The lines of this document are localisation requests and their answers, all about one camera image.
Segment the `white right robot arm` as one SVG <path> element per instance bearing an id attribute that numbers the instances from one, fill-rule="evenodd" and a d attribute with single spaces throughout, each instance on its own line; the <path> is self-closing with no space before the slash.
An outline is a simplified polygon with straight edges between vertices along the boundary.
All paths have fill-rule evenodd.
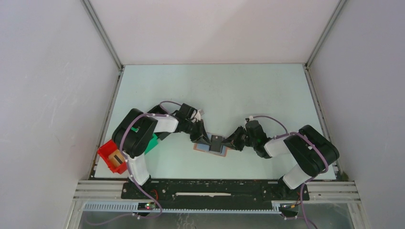
<path id="1" fill-rule="evenodd" d="M 292 155 L 296 165 L 278 180 L 277 191 L 283 199 L 291 199 L 300 185 L 326 173 L 340 157 L 338 149 L 310 125 L 270 138 L 254 118 L 246 119 L 245 125 L 225 138 L 222 145 L 237 151 L 251 147 L 265 159 Z"/>

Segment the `tan leather card holder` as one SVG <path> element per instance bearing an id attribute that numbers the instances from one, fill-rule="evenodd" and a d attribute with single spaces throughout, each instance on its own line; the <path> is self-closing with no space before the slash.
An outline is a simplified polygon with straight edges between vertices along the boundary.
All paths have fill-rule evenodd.
<path id="1" fill-rule="evenodd" d="M 202 143 L 195 143 L 193 149 L 196 151 L 225 157 L 228 150 L 227 147 L 222 145 L 222 141 L 225 140 L 225 137 L 222 135 L 213 135 L 211 133 L 208 133 L 207 135 L 210 138 L 211 144 L 207 145 Z"/>

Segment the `black credit card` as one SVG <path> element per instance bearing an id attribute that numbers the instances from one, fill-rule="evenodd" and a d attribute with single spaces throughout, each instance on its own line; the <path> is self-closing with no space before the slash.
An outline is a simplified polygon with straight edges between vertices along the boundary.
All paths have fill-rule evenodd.
<path id="1" fill-rule="evenodd" d="M 224 137 L 220 135 L 211 135 L 211 144 L 209 150 L 211 152 L 221 153 L 223 147 L 222 146 L 223 138 Z"/>

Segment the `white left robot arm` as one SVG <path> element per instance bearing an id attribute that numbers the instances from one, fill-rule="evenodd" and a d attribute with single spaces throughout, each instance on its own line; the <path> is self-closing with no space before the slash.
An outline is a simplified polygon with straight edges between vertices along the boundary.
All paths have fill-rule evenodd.
<path id="1" fill-rule="evenodd" d="M 132 192 L 141 199 L 151 192 L 145 153 L 156 133 L 186 133 L 192 143 L 211 144 L 200 111 L 188 104 L 181 104 L 172 113 L 162 104 L 148 113 L 132 108 L 113 132 L 112 141 L 123 154 L 129 179 L 135 183 Z"/>

